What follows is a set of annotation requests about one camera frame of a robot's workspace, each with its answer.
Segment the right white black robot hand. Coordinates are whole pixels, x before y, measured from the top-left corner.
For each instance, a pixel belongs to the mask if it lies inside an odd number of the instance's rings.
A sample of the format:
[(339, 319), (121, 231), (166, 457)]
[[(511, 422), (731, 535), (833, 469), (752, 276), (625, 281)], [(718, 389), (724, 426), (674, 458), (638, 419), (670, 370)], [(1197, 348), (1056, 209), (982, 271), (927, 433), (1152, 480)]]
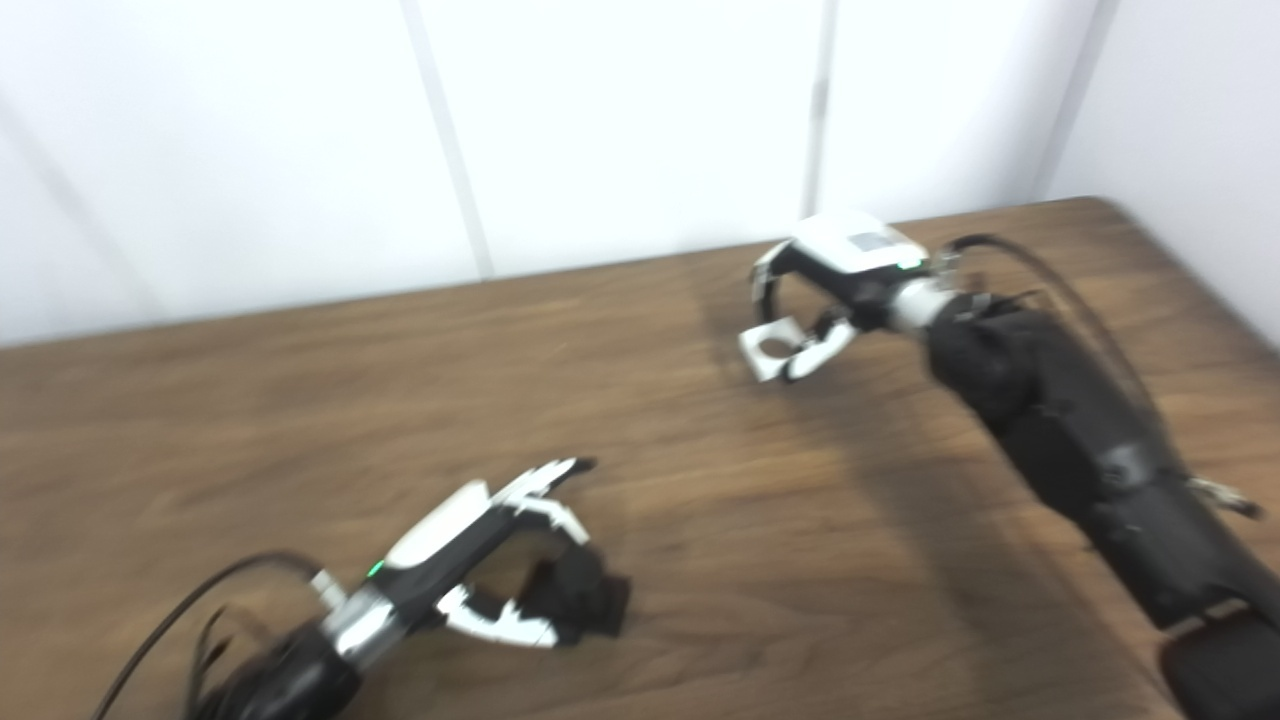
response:
[[(925, 275), (928, 252), (884, 222), (859, 210), (800, 220), (790, 236), (751, 265), (758, 323), (739, 347), (759, 382), (800, 380), (865, 332), (887, 327), (897, 288)], [(809, 331), (774, 304), (781, 279), (796, 275), (833, 301)]]

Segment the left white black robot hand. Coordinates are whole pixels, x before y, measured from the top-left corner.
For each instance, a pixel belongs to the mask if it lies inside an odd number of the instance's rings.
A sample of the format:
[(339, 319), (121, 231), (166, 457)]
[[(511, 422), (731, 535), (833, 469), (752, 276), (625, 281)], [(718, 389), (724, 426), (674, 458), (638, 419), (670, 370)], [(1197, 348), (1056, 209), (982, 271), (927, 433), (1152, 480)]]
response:
[[(408, 635), (448, 626), (486, 642), (556, 647), (589, 632), (614, 634), (628, 583), (604, 573), (582, 523), (549, 496), (594, 465), (590, 457), (552, 460), (497, 492), (485, 480), (466, 483), (390, 547), (366, 587), (390, 605), (390, 618)], [(539, 562), (516, 598), (468, 585), (466, 577), (521, 530), (545, 530), (568, 546)]]

